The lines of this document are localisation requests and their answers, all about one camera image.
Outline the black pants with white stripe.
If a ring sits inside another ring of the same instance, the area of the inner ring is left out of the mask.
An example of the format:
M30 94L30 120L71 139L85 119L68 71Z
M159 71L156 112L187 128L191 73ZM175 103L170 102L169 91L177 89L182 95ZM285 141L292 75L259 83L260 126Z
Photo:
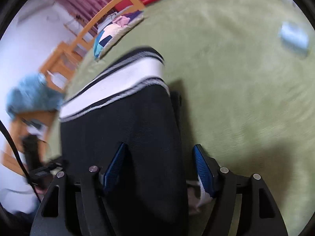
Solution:
M83 235L188 235L197 172L181 97L163 80L163 56L136 47L60 110L60 138ZM128 165L114 190L102 167L119 145Z

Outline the light blue fleece garment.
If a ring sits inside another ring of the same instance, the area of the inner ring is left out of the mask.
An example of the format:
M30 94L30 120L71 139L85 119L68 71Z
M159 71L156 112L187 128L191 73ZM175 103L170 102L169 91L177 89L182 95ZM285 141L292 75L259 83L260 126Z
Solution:
M25 76L10 89L5 108L14 120L21 113L59 110L63 100L64 94L48 87L45 75L37 73Z

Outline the green plush bed blanket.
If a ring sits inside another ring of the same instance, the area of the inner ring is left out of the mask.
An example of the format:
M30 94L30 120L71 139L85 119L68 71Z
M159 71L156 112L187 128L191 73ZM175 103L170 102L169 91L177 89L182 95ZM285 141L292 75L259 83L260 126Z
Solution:
M283 45L292 22L309 36L307 56ZM162 0L94 62L86 55L73 94L111 61L150 45L180 91L193 142L238 173L262 173L290 235L314 212L314 30L283 0Z

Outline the geometric patterned cushion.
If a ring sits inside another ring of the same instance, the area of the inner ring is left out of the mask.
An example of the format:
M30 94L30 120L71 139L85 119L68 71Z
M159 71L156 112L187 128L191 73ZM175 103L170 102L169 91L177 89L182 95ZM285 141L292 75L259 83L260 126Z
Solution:
M134 11L117 16L94 39L94 59L100 60L129 31L144 20L144 11Z

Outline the left red chair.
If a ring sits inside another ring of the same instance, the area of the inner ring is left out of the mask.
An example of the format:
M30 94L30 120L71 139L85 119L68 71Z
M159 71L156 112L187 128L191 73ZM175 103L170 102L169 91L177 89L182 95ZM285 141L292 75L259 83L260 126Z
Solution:
M129 6L133 6L133 3L130 0L122 0L114 6L114 10L120 12Z

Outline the small light blue case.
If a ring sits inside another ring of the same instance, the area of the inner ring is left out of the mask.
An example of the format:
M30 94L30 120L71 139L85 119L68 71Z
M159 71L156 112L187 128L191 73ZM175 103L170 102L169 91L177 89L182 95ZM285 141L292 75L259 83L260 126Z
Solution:
M279 37L285 47L296 54L307 56L309 36L297 24L287 21L283 22L279 30Z

